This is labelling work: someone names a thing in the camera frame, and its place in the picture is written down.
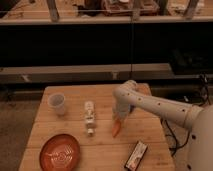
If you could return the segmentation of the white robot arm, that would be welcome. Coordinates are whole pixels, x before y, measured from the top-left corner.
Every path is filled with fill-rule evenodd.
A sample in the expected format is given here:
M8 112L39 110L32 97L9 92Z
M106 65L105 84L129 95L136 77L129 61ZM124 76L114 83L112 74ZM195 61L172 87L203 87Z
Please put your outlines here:
M191 133L186 171L213 171L213 104L194 104L146 95L138 91L134 80L128 80L113 91L115 98L112 136L120 132L121 123L138 107L169 120Z

